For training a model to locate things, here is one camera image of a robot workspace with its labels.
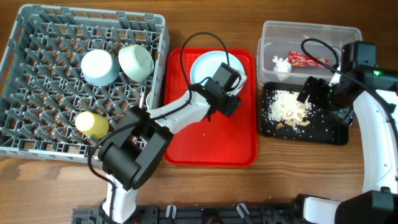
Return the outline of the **light blue plate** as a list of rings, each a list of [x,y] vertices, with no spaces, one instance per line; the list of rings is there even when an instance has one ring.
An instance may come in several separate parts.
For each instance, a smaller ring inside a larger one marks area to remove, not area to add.
[[[237,70],[245,73],[242,63],[231,53],[228,54],[229,65]],[[192,84],[199,83],[206,77],[213,77],[217,69],[222,63],[227,63],[226,54],[224,51],[214,50],[206,52],[199,56],[193,63],[190,69],[190,81]]]

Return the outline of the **rice and food scraps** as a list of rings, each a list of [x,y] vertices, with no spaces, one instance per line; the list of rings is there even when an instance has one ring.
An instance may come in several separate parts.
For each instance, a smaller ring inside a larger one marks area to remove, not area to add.
[[[272,90],[266,118],[277,123],[277,129],[283,126],[308,126],[312,104],[297,101],[298,92]]]

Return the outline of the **red snack wrapper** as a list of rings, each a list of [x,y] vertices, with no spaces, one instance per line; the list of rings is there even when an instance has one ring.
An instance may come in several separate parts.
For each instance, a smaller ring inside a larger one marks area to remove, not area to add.
[[[309,56],[300,53],[290,51],[287,57],[288,63],[292,66],[299,66],[299,67],[321,67],[319,63],[311,59]]]

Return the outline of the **white napkin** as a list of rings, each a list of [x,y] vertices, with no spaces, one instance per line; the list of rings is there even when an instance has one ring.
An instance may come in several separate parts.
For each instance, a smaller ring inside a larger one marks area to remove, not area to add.
[[[275,63],[274,71],[275,72],[285,72],[290,73],[292,70],[292,65],[289,63],[288,58],[279,58],[278,56],[274,56],[272,61]]]

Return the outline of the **green bowl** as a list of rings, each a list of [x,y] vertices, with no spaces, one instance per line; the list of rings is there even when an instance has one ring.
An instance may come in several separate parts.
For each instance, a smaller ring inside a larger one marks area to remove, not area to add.
[[[123,47],[118,60],[123,72],[135,82],[143,82],[154,70],[150,53],[141,45]]]

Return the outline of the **light blue small bowl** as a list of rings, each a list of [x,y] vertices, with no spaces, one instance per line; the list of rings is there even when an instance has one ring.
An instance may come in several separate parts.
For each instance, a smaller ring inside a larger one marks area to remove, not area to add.
[[[120,71],[115,57],[109,52],[94,49],[86,53],[81,60],[83,77],[93,86],[106,86],[114,82]]]

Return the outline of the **yellow plastic cup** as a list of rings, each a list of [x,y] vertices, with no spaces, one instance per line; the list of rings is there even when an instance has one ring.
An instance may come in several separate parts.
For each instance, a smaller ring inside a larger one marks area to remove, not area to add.
[[[84,135],[93,136],[96,139],[105,137],[109,130],[109,123],[105,117],[89,111],[77,115],[75,126]]]

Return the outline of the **white plastic spoon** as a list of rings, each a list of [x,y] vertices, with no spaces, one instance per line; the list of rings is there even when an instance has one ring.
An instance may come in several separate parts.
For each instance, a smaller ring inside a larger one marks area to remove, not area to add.
[[[146,106],[148,110],[154,109],[154,94],[153,92],[149,92],[146,96]]]

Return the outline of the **white plastic fork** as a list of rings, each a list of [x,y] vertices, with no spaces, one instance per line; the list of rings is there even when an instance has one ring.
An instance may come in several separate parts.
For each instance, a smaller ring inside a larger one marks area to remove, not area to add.
[[[144,92],[141,92],[141,93],[140,93],[140,97],[139,97],[139,104],[138,104],[138,106],[139,106],[140,108],[143,108],[144,99],[145,99],[145,93],[144,93]]]

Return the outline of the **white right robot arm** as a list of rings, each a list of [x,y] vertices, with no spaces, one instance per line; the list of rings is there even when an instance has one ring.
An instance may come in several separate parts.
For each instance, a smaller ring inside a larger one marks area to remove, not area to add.
[[[334,85],[308,77],[299,102],[329,111],[352,108],[361,131],[364,159],[362,193],[343,202],[299,194],[290,217],[305,223],[397,223],[397,72],[378,67],[376,46],[357,40],[343,46],[329,66],[340,75]]]

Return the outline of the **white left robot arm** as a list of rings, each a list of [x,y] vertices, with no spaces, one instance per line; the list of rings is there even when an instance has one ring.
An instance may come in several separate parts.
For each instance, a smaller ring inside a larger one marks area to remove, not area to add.
[[[98,153],[109,184],[101,206],[107,223],[125,223],[133,216],[138,189],[175,134],[217,111],[227,117],[234,113],[241,103],[236,91],[246,80],[243,72],[221,63],[214,75],[189,85],[179,99],[153,110],[134,106],[127,111]]]

